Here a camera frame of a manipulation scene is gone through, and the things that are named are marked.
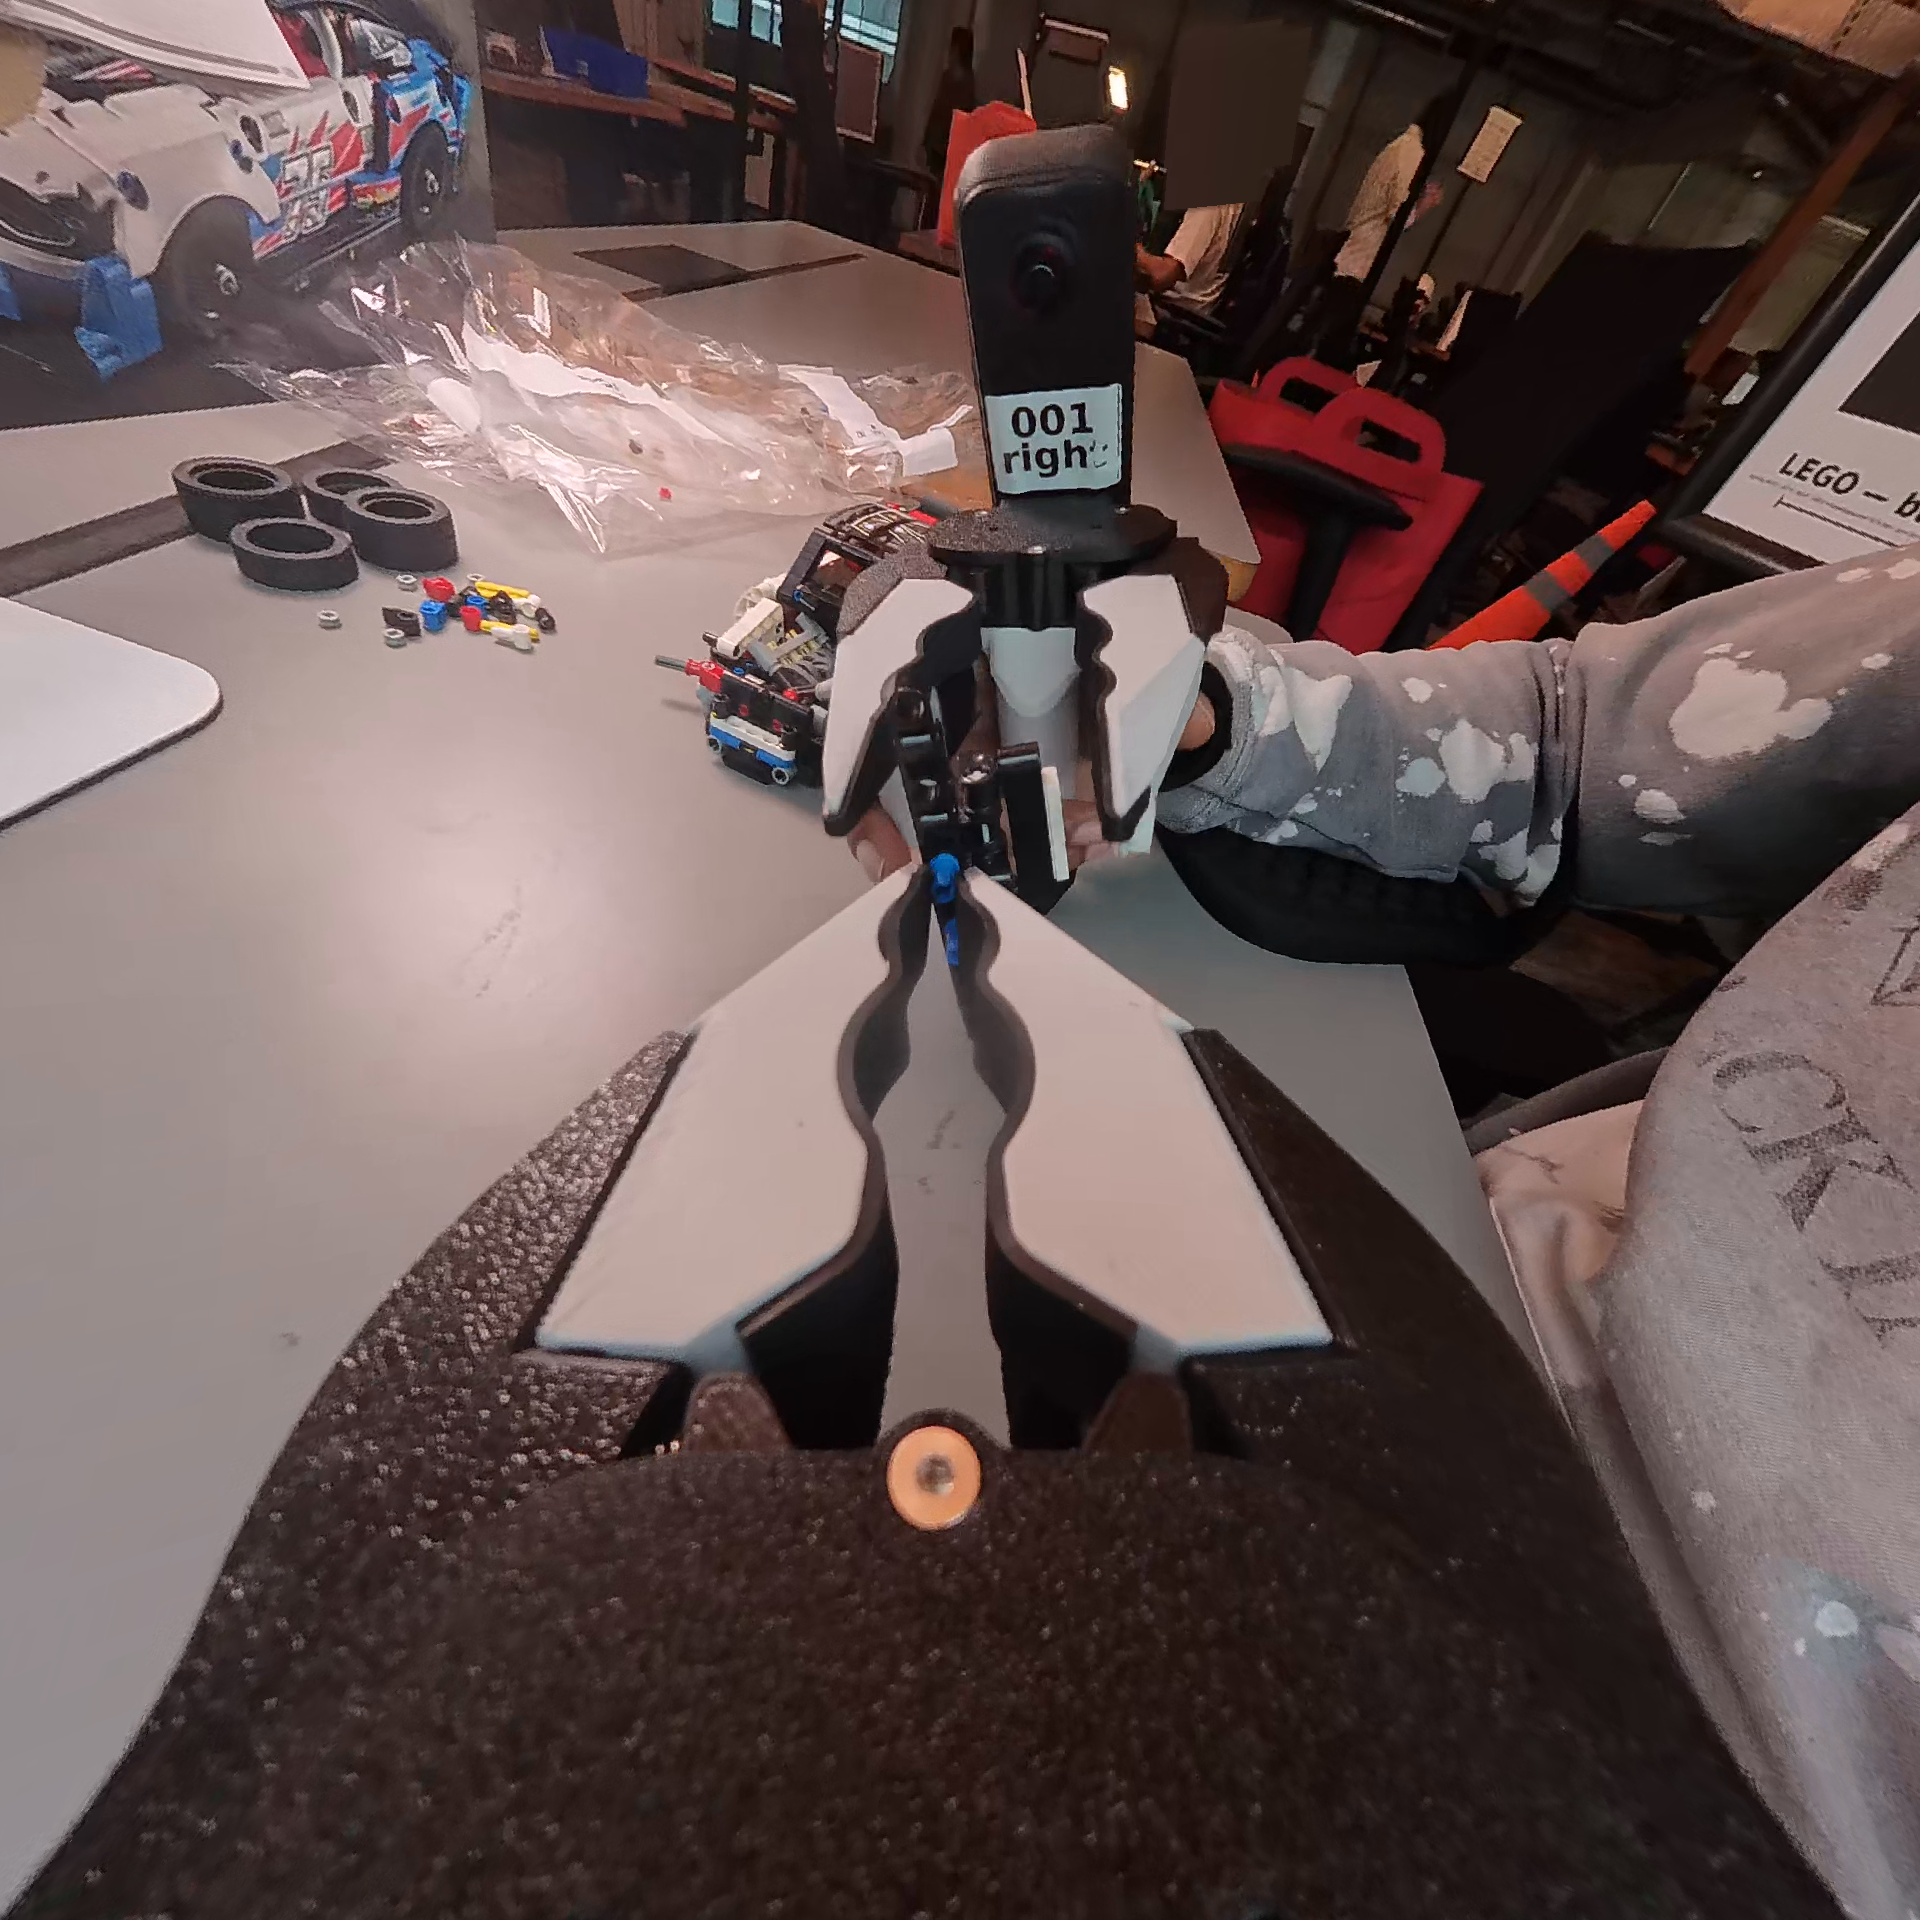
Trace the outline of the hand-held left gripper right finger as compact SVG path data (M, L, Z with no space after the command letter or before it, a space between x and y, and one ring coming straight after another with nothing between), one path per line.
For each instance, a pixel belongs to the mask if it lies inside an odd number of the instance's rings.
M1336 1347L1222 1108L1231 1046L981 877L955 884L955 998L1001 1114L985 1308L1017 1450L1083 1446L1130 1378Z

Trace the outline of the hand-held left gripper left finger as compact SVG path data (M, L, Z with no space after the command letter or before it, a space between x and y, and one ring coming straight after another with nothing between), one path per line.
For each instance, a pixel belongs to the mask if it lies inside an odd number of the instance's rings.
M546 1355L756 1380L802 1450L875 1442L897 1308L875 1114L908 1060L922 874L689 1031L543 1308Z

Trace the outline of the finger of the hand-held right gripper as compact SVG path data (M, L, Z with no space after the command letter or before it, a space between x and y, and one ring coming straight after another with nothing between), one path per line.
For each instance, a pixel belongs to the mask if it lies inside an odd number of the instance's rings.
M1216 570L1132 570L1080 593L1080 797L1114 851L1149 838L1216 628Z
M897 772L895 703L977 656L977 593L944 574L862 574L846 596L820 749L820 818L847 838Z

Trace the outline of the toy brick car chassis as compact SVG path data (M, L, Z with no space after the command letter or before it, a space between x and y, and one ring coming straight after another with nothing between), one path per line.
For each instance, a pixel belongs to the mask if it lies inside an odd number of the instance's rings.
M752 586L693 658L656 665L698 688L708 751L777 787L820 786L832 656L851 583L924 542L934 516L862 502L820 521L780 577Z

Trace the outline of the toy brick beam assembly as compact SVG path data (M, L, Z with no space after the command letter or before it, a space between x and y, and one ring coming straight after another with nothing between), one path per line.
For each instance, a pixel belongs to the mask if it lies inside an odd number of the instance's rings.
M962 880L997 881L1047 915L1068 893L1059 772L1033 742L1004 742L985 665L935 688L900 687L887 738L908 836L931 864L931 904L946 968L963 957Z

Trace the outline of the person's right forearm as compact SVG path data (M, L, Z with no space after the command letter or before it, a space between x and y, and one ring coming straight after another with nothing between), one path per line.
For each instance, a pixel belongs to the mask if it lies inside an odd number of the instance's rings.
M1208 742L1160 797L1231 829L1508 904L1773 918L1917 900L1917 549L1576 640L1353 658L1226 628Z

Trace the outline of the grey desk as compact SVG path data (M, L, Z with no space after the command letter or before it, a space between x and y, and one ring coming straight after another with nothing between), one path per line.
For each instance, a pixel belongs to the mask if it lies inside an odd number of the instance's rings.
M636 305L780 363L971 371L949 276L802 225L503 234L744 271ZM860 897L811 797L708 763L685 683L809 521L730 516L597 556L543 493L451 505L467 570L557 612L537 658L386 651L172 539L25 605L204 667L212 725L3 831L3 1908L187 1641L247 1504L340 1347L521 1154ZM1506 1267L1404 976L1212 926L1165 859L1059 924L1219 1031L1501 1298ZM939 958L878 1115L900 1242L884 1422L1004 1411L981 1279L993 1108Z

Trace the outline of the person's right hand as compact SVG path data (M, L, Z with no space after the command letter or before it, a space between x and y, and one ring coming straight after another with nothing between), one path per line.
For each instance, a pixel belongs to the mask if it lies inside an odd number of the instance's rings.
M1205 667L1201 673L1201 688L1182 728L1176 751L1168 760L1160 805L1165 807L1174 794L1197 786L1208 772L1215 772L1229 745L1231 698L1219 673ZM1134 851L1132 844L1109 841L1101 829L1087 754L1080 754L1073 775L1063 786L1059 818L1068 874L1077 874L1083 864L1109 856L1130 856Z

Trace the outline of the red tote bag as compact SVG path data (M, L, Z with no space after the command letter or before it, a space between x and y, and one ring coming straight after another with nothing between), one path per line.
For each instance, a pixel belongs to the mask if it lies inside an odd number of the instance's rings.
M1208 424L1258 566L1236 605L1362 656L1409 612L1479 482L1445 468L1437 418L1314 358L1219 381Z

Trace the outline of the pile of small colourful bricks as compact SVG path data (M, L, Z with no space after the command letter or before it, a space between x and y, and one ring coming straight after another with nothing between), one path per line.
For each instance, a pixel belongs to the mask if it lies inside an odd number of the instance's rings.
M423 640L467 633L532 658L558 633L551 604L526 586L467 574L373 574L378 605L349 612L346 604L322 605L313 623L322 633L369 630L386 651L406 651Z

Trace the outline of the orange traffic cone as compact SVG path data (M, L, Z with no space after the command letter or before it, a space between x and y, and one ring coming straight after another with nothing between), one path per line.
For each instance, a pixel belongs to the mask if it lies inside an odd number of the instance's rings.
M1532 574L1497 605L1484 610L1484 633L1501 640L1541 636L1551 617L1566 612L1580 590L1591 586L1602 567L1645 535L1654 512L1654 505L1641 499Z

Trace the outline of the person's grey hoodie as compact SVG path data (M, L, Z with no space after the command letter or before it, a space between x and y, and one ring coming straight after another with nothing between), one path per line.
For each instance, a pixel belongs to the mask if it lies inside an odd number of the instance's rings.
M1694 1691L1838 1907L1915 1918L1917 813L1467 1144Z

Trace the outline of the black framed marker sign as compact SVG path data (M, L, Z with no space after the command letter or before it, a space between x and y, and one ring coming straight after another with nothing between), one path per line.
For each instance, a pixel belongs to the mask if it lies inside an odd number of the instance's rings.
M1917 542L1915 202L1725 418L1653 537L1741 579Z

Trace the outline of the toy car set box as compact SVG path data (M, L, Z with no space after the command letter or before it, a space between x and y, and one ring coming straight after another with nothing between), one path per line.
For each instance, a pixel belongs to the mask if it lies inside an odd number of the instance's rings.
M467 4L4 4L3 431L360 367L332 301L489 238Z

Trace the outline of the white book stand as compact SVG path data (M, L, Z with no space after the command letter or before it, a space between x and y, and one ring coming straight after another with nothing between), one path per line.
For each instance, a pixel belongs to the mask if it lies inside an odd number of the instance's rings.
M204 731L222 706L189 661L3 601L3 826Z

